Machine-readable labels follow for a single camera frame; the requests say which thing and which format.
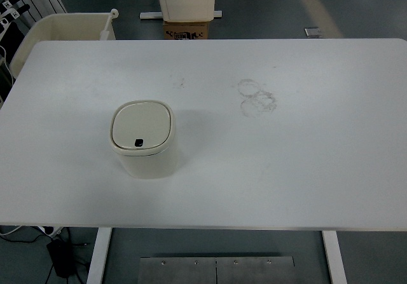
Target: metal panel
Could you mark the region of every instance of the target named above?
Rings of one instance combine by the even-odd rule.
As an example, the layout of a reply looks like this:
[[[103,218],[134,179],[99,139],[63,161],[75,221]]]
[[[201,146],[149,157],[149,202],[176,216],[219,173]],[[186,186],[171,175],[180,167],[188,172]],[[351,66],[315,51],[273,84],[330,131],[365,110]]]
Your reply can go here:
[[[216,284],[214,257],[153,257],[140,259],[139,284]]]
[[[217,258],[218,284],[299,283],[293,257]]]
[[[141,258],[139,284],[299,283],[293,257]]]

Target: white table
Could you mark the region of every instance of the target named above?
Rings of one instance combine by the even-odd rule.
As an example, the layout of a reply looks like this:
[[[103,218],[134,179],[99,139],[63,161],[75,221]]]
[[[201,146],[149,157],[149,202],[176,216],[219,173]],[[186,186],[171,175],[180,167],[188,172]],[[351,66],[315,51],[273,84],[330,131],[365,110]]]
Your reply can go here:
[[[0,224],[405,231],[406,63],[399,39],[39,43],[0,111]],[[166,179],[109,146],[141,99],[177,119]]]

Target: grey floor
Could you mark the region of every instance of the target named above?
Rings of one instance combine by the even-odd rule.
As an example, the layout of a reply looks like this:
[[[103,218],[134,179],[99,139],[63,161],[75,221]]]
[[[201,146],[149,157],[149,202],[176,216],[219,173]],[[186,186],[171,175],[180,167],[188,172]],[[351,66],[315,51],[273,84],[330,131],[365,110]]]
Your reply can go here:
[[[158,0],[62,1],[70,13],[116,8],[117,39],[163,39],[162,21],[139,20],[140,12],[160,10]],[[305,27],[320,27],[325,38],[407,39],[407,0],[216,0],[216,10],[223,18],[210,23],[210,39],[305,39]],[[96,232],[72,228],[75,243],[92,243],[75,249],[81,262],[90,260]],[[37,235],[25,227],[8,237]],[[339,232],[338,239],[348,283],[407,283],[406,233]],[[51,267],[48,242],[47,237],[31,244],[0,240],[0,283],[44,283]],[[157,229],[114,229],[104,283],[137,283],[140,257],[166,255],[292,255],[299,283],[329,283],[319,232]],[[85,279],[83,266],[78,270]],[[65,282],[51,274],[49,283]],[[79,281],[71,277],[69,283]]]

